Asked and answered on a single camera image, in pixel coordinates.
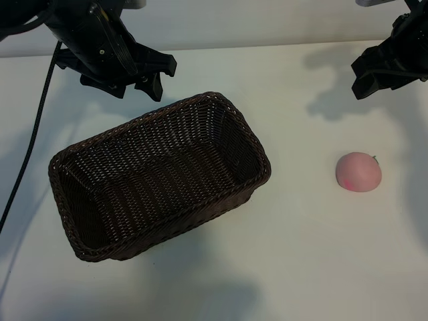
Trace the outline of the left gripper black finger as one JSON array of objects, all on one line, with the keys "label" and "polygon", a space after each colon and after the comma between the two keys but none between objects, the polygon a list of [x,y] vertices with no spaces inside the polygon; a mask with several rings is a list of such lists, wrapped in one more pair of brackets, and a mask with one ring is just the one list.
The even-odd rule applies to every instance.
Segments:
[{"label": "left gripper black finger", "polygon": [[136,53],[138,73],[134,88],[145,92],[154,101],[161,101],[163,95],[161,73],[173,77],[177,61],[170,54],[161,53],[139,43]]},{"label": "left gripper black finger", "polygon": [[116,98],[123,98],[126,91],[126,86],[109,86],[108,84],[102,84],[85,75],[80,76],[80,83],[83,86],[89,86],[104,91],[107,94],[110,94]]}]

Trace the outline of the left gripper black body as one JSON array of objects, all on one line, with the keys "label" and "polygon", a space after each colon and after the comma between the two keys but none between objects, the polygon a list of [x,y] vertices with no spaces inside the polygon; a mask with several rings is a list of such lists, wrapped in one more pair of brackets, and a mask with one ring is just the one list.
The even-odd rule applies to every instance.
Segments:
[{"label": "left gripper black body", "polygon": [[67,48],[61,69],[80,74],[85,86],[127,86],[138,79],[136,42],[120,15],[137,1],[58,1],[49,29]]}]

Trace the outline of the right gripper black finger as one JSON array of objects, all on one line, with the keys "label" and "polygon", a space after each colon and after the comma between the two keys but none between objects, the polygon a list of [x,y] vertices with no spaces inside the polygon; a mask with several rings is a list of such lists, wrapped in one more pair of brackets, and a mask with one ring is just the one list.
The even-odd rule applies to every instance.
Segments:
[{"label": "right gripper black finger", "polygon": [[385,89],[382,78],[373,71],[373,66],[381,63],[382,54],[379,45],[369,47],[351,64],[356,77],[352,91],[357,100],[362,100],[379,90]]},{"label": "right gripper black finger", "polygon": [[379,89],[396,90],[417,80],[417,74],[403,71],[379,72]]}]

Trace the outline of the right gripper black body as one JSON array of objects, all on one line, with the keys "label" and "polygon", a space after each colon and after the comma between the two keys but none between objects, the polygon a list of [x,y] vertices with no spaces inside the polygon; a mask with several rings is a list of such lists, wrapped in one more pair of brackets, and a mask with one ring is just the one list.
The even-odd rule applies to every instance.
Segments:
[{"label": "right gripper black body", "polygon": [[381,74],[383,81],[427,80],[427,7],[409,9],[395,19],[384,42],[387,70]]}]

